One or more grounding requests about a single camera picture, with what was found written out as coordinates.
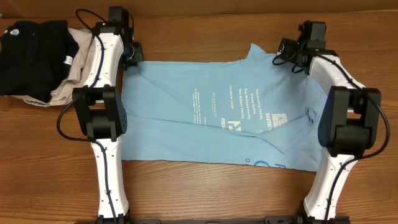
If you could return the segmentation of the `light blue t-shirt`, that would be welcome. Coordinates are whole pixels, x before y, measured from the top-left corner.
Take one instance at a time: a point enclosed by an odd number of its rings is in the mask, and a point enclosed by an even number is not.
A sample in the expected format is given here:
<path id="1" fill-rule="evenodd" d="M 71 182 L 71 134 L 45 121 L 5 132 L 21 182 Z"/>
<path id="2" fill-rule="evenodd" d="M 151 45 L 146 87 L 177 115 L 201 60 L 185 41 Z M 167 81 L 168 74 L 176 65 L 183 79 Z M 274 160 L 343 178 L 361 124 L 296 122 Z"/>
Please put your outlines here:
<path id="1" fill-rule="evenodd" d="M 252 45 L 234 62 L 141 62 L 124 73 L 125 161 L 318 169 L 326 94 Z"/>

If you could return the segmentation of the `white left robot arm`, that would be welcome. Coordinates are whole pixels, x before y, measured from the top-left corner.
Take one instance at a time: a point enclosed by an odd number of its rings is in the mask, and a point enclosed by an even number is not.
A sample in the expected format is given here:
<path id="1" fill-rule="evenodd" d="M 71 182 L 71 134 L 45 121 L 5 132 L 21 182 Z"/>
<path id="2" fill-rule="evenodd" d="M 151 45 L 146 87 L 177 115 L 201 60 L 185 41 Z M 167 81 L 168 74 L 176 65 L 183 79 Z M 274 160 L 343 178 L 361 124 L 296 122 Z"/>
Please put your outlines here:
<path id="1" fill-rule="evenodd" d="M 122 22 L 97 22 L 95 51 L 87 80 L 73 90 L 73 104 L 82 133 L 95 155 L 99 186 L 97 223 L 129 223 L 123 184 L 122 135 L 127 114 L 116 88 L 119 67 L 134 56 L 131 28 Z"/>

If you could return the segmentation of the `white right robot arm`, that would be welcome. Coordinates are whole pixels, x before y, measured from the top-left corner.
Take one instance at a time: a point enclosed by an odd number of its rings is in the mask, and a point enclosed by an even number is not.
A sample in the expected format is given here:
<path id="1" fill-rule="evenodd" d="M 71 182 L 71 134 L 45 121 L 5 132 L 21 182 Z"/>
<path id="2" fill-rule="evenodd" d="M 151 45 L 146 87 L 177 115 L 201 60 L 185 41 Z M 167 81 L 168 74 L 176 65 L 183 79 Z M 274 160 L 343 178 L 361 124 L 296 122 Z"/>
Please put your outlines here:
<path id="1" fill-rule="evenodd" d="M 325 49 L 322 40 L 282 39 L 272 63 L 293 63 L 318 82 L 327 99 L 318 126 L 321 164 L 312 188 L 295 216 L 267 217 L 265 223 L 349 223 L 336 216 L 336 206 L 353 166 L 373 147 L 381 110 L 381 93 L 357 82 Z"/>

